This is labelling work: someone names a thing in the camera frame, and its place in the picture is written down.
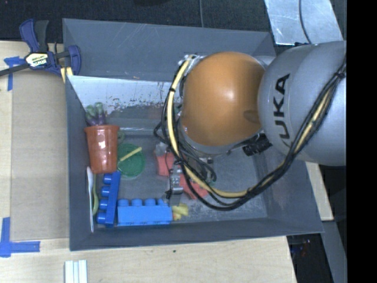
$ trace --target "black cable wire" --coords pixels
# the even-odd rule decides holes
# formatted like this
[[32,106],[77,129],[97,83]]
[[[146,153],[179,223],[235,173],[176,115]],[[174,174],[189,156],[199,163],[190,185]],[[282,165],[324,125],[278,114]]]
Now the black cable wire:
[[304,26],[303,18],[302,18],[302,0],[299,0],[299,15],[300,15],[300,24],[301,24],[302,30],[305,34],[305,37],[306,37],[307,41],[309,42],[309,44],[312,44],[312,42],[309,38],[309,35],[307,34],[306,28]]
[[[318,131],[319,127],[323,123],[330,106],[332,104],[333,96],[334,93],[337,89],[338,84],[342,81],[343,77],[345,76],[346,72],[346,55],[343,59],[342,65],[338,68],[338,70],[334,73],[334,75],[330,78],[330,80],[326,83],[326,85],[322,88],[320,94],[317,96],[316,101],[314,102],[312,108],[310,109],[310,112],[308,112],[307,116],[305,117],[299,131],[296,133],[296,137],[294,141],[291,144],[290,150],[288,151],[288,154],[286,155],[283,163],[274,171],[270,172],[267,174],[263,179],[259,181],[255,186],[250,187],[247,191],[247,193],[235,200],[232,203],[225,203],[220,201],[218,198],[215,197],[214,194],[218,195],[206,182],[205,179],[202,179],[204,183],[207,184],[207,186],[210,188],[210,190],[213,191],[213,193],[210,193],[210,196],[220,205],[222,206],[216,206],[211,204],[210,202],[206,201],[204,198],[202,198],[194,189],[194,187],[191,184],[190,178],[187,175],[186,168],[184,166],[187,166],[188,169],[190,169],[195,175],[197,175],[199,178],[201,178],[201,175],[197,173],[195,169],[193,169],[187,160],[184,158],[182,155],[182,152],[179,150],[179,154],[176,154],[174,150],[172,152],[174,153],[176,159],[178,160],[179,163],[181,163],[181,168],[187,183],[187,186],[190,188],[190,190],[193,192],[193,194],[198,198],[200,202],[202,202],[204,205],[215,209],[215,210],[222,210],[222,211],[227,211],[227,210],[233,210],[241,205],[245,204],[247,201],[250,199],[254,198],[255,196],[261,194],[264,190],[266,190],[270,185],[272,185],[275,181],[279,180],[289,169],[290,165],[293,163],[295,157],[301,152],[301,150],[306,146],[306,143],[313,137],[313,135]],[[319,105],[321,104],[322,100],[324,97],[327,96],[324,108],[322,109],[319,117],[317,120],[312,121],[312,117],[315,113],[315,111],[319,108]],[[162,119],[164,119],[163,122],[166,120],[166,106],[163,108],[164,113],[161,116]],[[174,108],[172,109],[172,119],[175,118],[175,111]],[[313,127],[311,130],[308,132],[308,134],[305,136],[304,139],[302,139],[303,134],[307,128],[307,126],[312,123]],[[181,142],[179,140],[179,135],[178,135],[178,129],[177,129],[177,123],[174,121],[174,136],[176,137],[177,143],[180,145]],[[167,132],[165,130],[165,125],[161,123],[161,129],[164,130],[163,134],[166,136]]]
[[199,0],[199,12],[200,12],[200,23],[201,27],[204,27],[204,21],[203,21],[203,7],[201,4],[201,0]]
[[[203,204],[206,206],[215,209],[215,210],[233,210],[236,208],[239,208],[241,205],[245,204],[247,201],[250,199],[254,198],[255,196],[261,194],[264,190],[266,190],[269,186],[271,186],[275,181],[279,180],[289,169],[290,165],[294,161],[295,157],[300,153],[300,151],[305,147],[306,143],[312,138],[312,136],[315,134],[315,132],[318,131],[320,125],[323,123],[328,110],[330,109],[332,100],[333,100],[333,95],[335,93],[335,90],[338,86],[338,84],[341,82],[342,77],[345,75],[346,72],[346,56],[344,58],[344,61],[342,65],[338,68],[337,72],[332,76],[332,78],[326,83],[325,87],[322,89],[320,94],[318,95],[315,103],[313,104],[310,112],[308,112],[303,124],[301,125],[291,147],[290,150],[282,163],[281,166],[279,166],[277,169],[274,171],[270,172],[268,175],[266,175],[258,184],[256,184],[254,187],[249,188],[247,191],[247,194],[243,196],[242,198],[235,200],[233,203],[229,204],[228,206],[214,206],[211,203],[207,202],[203,198],[200,197],[197,192],[193,189],[193,187],[190,184],[190,181],[187,176],[186,182],[187,185],[189,186],[190,190],[197,196],[198,200],[200,200]],[[310,119],[313,116],[313,113],[315,110],[319,107],[319,104],[321,103],[322,99],[325,97],[325,95],[328,93],[328,99],[325,105],[324,110],[321,112],[322,114],[319,116],[319,119],[317,120],[316,125],[314,128],[312,128],[312,132],[309,133],[304,141],[301,143],[300,147],[298,147],[298,144],[301,140],[302,134],[305,131],[307,125],[310,123]]]

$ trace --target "gray bin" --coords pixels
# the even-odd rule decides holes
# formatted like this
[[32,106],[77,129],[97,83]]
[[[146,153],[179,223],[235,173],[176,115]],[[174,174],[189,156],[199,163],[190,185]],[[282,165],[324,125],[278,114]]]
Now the gray bin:
[[[161,89],[157,86],[161,82],[168,85],[177,70],[177,61],[186,54],[238,51],[255,57],[274,57],[275,52],[271,37],[265,32],[73,19],[64,20],[64,44],[78,45],[82,55],[80,76],[66,82],[72,251],[323,232],[305,163],[295,161],[279,181],[240,209],[217,212],[197,200],[183,197],[182,201],[190,207],[190,215],[178,222],[115,228],[95,224],[91,233],[83,101],[98,100],[98,96],[88,97],[88,93],[95,92],[89,89],[91,84],[85,83],[85,79],[93,77],[97,84],[105,83],[107,92],[102,97],[109,100],[113,92],[118,92],[115,84],[125,85],[125,91],[133,83],[142,87],[143,83],[153,86],[151,82],[154,82],[156,89]],[[121,180],[118,198],[160,197],[167,181],[156,175],[153,157],[158,140],[152,129],[159,121],[158,106],[144,100],[138,101],[137,106],[127,101],[120,103],[108,121],[121,128],[132,127],[126,132],[127,142],[143,147],[146,166],[138,178]],[[253,157],[246,157],[241,150],[218,157],[215,159],[219,177],[216,187],[228,190],[249,187],[275,169],[282,159],[273,147]]]

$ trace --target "plastic cup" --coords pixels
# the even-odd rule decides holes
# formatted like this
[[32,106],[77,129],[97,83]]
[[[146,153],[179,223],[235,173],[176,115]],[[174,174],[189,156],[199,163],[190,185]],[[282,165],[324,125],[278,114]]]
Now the plastic cup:
[[119,126],[101,125],[84,129],[87,135],[90,168],[95,174],[117,170]]

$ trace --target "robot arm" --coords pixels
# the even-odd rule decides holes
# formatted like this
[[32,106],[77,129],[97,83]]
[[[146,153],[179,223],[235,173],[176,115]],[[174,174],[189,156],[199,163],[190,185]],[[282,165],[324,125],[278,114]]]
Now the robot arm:
[[[186,59],[171,85],[166,100],[164,112],[167,118],[167,129],[164,134],[168,136],[169,145],[181,164],[187,185],[200,201],[216,210],[236,209],[280,179],[297,157],[321,164],[345,164],[345,51],[346,42],[343,41],[292,48],[274,59],[267,70],[260,75],[260,78],[255,78],[256,74],[251,73],[250,76],[247,75],[247,79],[242,79],[243,75],[239,73],[247,71],[254,61],[240,61],[244,59],[243,55],[236,61],[229,58],[228,62],[224,62],[223,65],[228,66],[227,70],[230,75],[233,71],[237,78],[218,82],[218,79],[226,76],[220,74],[211,82],[212,84],[216,83],[213,88],[208,88],[204,80],[198,83],[195,81],[198,78],[200,80],[201,75],[197,70],[200,68],[199,65],[196,65],[188,74],[186,73],[195,56],[189,56]],[[205,64],[206,58],[203,58],[202,64]],[[215,66],[215,68],[217,69],[213,70],[211,66],[208,66],[209,75],[218,72],[219,67]],[[251,65],[251,68],[253,68],[252,72],[258,73],[262,66],[254,64]],[[182,124],[179,125],[174,113],[174,93],[183,79],[185,85],[183,105],[180,110],[181,118],[179,119]],[[249,87],[248,83],[252,83],[254,87]],[[202,95],[201,91],[204,91],[207,101],[203,100],[201,103],[195,95],[192,95],[189,100],[185,100],[187,93]],[[254,100],[250,99],[255,97],[257,97],[257,114],[252,112],[256,108],[254,108]],[[222,99],[224,104],[216,106],[216,101],[219,99]],[[196,116],[184,120],[188,116],[185,113],[185,108],[197,108],[192,113]],[[226,113],[229,110],[232,110],[231,114],[227,114],[229,121],[223,120],[224,123],[221,125],[209,125],[203,130],[202,125],[208,123],[195,123],[199,113],[212,114],[215,117],[217,114]],[[240,192],[225,192],[211,187],[206,178],[187,162],[181,149],[184,146],[178,142],[178,139],[191,140],[191,142],[184,141],[184,143],[196,150],[199,156],[205,156],[220,154],[221,151],[225,153],[229,150],[229,146],[235,148],[244,143],[245,137],[253,139],[255,134],[260,133],[260,129],[256,128],[248,131],[249,136],[239,135],[237,130],[242,129],[240,126],[233,135],[228,135],[233,131],[228,130],[227,124],[236,125],[237,121],[234,119],[240,123],[246,120],[260,124],[260,128],[266,133],[272,145],[286,157],[274,171],[267,174],[253,187]],[[207,137],[201,135],[196,137],[194,133],[190,134],[190,130],[195,127],[202,129],[201,133],[206,133]],[[218,143],[208,143],[211,133],[226,136],[226,143],[223,143],[224,140],[221,137]],[[190,180],[207,190],[213,198],[216,198],[216,202],[220,206],[213,205],[201,198],[192,188]],[[218,197],[235,198],[236,200],[232,203],[225,203]]]

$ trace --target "green disc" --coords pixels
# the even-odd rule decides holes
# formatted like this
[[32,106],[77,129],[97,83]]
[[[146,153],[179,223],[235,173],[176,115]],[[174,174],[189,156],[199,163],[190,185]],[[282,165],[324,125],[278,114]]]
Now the green disc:
[[120,161],[122,157],[126,156],[137,148],[138,146],[129,143],[123,143],[118,146],[118,170],[126,178],[137,177],[145,168],[145,157],[143,151],[133,154],[122,162]]

